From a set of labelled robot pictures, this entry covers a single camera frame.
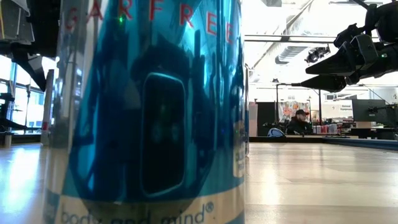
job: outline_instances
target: black cap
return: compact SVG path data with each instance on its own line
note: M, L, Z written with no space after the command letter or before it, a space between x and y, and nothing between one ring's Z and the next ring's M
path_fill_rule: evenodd
M304 110L301 110L301 109L300 109L300 110L297 110L297 111L296 111L296 115L298 115L298 114L302 114L302 115L305 115L305 116L306 116L306 115L309 115L310 113L305 112Z

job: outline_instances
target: wooden floor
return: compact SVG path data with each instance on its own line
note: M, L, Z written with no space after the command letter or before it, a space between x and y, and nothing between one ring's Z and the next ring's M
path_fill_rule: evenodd
M42 223L46 151L0 149L0 224ZM398 153L252 143L246 224L398 223Z

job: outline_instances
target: computer screen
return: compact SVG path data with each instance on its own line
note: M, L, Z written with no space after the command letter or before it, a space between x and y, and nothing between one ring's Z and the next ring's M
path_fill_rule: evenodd
M377 113L369 112L370 108L386 106L385 100L352 100L354 121L375 121L385 123L387 121L386 110L378 110Z
M388 107L386 111L387 111L387 122L384 124L390 128L398 127L398 106L394 105Z

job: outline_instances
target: red lettering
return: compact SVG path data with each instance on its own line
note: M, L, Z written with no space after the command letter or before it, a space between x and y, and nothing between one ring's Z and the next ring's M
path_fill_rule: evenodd
M126 0L126 1L127 1L127 6L124 5L124 0L119 0L119 16L124 14L128 19L132 19L132 16L130 15L129 12L129 9L132 6L132 0Z
M211 25L216 25L215 22L211 21L211 18L217 18L213 13L207 12L207 21L206 21L206 31L209 34L216 35L216 32L211 29Z
M190 27L193 27L193 24L191 22L191 17L193 15L193 10L192 8L187 5L187 4L181 4L180 5L180 25L184 25L184 22L187 21L189 23Z
M91 8L90 14L88 15L87 22L90 20L91 17L99 17L101 20L104 19L101 13L101 8L98 2L95 0L93 7Z
M65 27L67 28L67 30L72 30L76 23L77 23L77 16L74 15L72 18L70 18L74 13L77 12L77 8L73 7L69 10L68 12L68 17L67 17L67 23L65 25Z
M156 7L155 3L156 2L163 2L163 0L150 0L149 1L149 20L153 21L155 18L155 11L161 11L162 8L161 7Z
M227 22L226 23L226 41L228 42L228 43L232 43L232 40L230 39L230 37L231 37L231 33L232 33L232 31L231 31L231 24L229 23L229 22Z

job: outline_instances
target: energy drink can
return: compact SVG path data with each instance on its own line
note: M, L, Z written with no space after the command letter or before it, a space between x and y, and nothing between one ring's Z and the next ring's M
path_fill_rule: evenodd
M241 1L62 1L44 223L244 223Z

